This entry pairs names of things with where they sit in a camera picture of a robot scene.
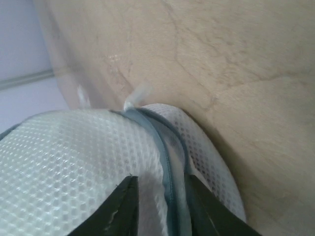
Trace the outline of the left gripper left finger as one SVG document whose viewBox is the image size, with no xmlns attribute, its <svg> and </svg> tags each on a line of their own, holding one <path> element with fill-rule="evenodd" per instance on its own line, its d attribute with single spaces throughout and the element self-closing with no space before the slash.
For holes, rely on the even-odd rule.
<svg viewBox="0 0 315 236">
<path fill-rule="evenodd" d="M 139 220 L 138 177 L 127 176 L 83 224 L 85 236 L 136 236 Z"/>
</svg>

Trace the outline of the white mesh laundry bag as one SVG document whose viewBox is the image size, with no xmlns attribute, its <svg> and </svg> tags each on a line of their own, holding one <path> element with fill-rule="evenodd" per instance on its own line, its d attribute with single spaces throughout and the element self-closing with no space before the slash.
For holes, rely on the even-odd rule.
<svg viewBox="0 0 315 236">
<path fill-rule="evenodd" d="M 177 107 L 134 107 L 141 94 L 132 94 L 122 111 L 43 113 L 1 134 L 1 235 L 65 236 L 125 177 L 136 176 L 138 234 L 188 236 L 185 172 L 246 220 L 235 180 L 204 131 Z"/>
</svg>

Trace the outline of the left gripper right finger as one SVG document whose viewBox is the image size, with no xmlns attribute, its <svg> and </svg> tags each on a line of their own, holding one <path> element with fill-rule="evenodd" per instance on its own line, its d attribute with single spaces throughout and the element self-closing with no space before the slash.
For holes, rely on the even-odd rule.
<svg viewBox="0 0 315 236">
<path fill-rule="evenodd" d="M 229 211 L 195 175 L 185 175 L 193 236 L 258 236 Z"/>
</svg>

